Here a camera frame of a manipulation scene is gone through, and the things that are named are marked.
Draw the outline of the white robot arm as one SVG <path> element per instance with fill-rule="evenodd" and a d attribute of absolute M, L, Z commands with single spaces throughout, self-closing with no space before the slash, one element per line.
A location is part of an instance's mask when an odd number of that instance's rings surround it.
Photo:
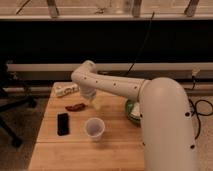
<path fill-rule="evenodd" d="M 71 79 L 86 99 L 102 90 L 139 104 L 145 171 L 199 171 L 190 104 L 178 82 L 100 75 L 90 60 Z"/>

